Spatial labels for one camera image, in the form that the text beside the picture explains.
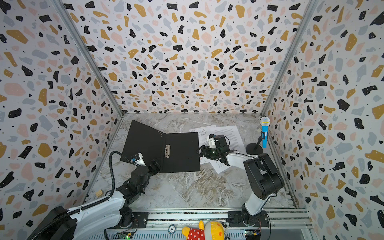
black round base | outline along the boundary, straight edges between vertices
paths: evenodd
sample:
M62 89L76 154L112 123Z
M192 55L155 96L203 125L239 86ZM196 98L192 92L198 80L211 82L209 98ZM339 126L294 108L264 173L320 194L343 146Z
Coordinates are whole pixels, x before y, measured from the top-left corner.
M263 148L260 145L256 145L256 143L248 144L245 151L250 155L260 155L264 152Z

microphone head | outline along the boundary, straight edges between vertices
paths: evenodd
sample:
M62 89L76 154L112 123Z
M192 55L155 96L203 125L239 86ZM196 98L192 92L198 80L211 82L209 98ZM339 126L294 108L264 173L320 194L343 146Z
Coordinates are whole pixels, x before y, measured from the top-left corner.
M262 117L260 120L262 126L269 126L270 120L269 117Z

paper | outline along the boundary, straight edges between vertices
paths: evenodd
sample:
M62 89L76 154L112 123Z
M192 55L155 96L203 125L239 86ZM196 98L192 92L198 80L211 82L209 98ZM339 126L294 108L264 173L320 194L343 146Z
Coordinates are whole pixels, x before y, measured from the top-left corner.
M245 147L241 139L240 133L237 129L237 126L216 127L216 125L212 125L207 127L191 129L189 131L199 133L199 147L202 145L209 146L209 143L207 140L207 137L209 136L209 134L224 135L227 137L226 141L227 141L227 144L229 144L229 148L231 150L236 150L236 152L246 154ZM200 158L200 164L204 164L208 162L211 163L211 165L213 166L213 168L217 173L221 173L222 171L229 168L229 166L225 165L224 163L221 163L220 161L213 161L205 157Z
M190 129L189 132L197 132L199 134L199 147L201 147L203 145L209 146L207 137L211 133L214 134L213 129L215 127L216 127L216 125L211 125L211 126L206 126L206 127L199 127L199 128ZM208 159L206 157L200 157L200 165L204 164L204 163L209 163L210 161L212 161L212 160L210 160L210 159Z

plush toy head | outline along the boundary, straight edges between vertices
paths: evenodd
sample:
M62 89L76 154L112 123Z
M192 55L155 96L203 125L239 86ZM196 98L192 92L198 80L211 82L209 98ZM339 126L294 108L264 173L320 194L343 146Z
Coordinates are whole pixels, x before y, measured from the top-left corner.
M230 240L224 235L226 229L224 222L210 221L204 228L203 221L200 221L199 229L184 227L182 233L187 240Z

metal corner post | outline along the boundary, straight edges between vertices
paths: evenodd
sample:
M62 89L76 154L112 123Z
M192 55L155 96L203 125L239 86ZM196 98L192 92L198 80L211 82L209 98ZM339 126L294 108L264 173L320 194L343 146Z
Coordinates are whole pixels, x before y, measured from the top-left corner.
M51 0L51 3L53 4L59 16L61 17L63 23L65 24L65 27L73 37L73 40L75 41L76 45L79 47L89 67L95 73L96 78L99 80L100 85L103 87L105 94L111 101L112 106L115 108L119 118L121 119L123 116L123 112L120 109L119 103L116 101L107 83L104 81L103 75L101 74L99 68L97 67L95 61L93 60L91 54L89 53L88 48L83 42L80 33L78 32L76 26L74 25L69 13L65 9L62 0Z
M280 71L277 74L276 80L273 83L271 91L267 97L267 100L265 101L265 104L264 104L263 109L261 111L261 117L265 116L267 111L268 111L268 108L269 108L270 103L272 102L273 96L275 95L278 87L280 86L280 83L283 80L283 76L284 76L284 74L285 74L285 72L289 66L289 63L291 62L291 59L293 58L293 55L295 54L295 51L296 51L296 49L300 43L300 40L301 40L301 38L302 38L306 28L307 28L308 22L310 21L318 2L319 2L319 0L309 0L307 8L304 11L303 19L302 19L302 21L301 21L301 23L297 29L297 33L296 33L295 37L293 38L292 44L289 47L287 54L285 55L283 65L281 66Z

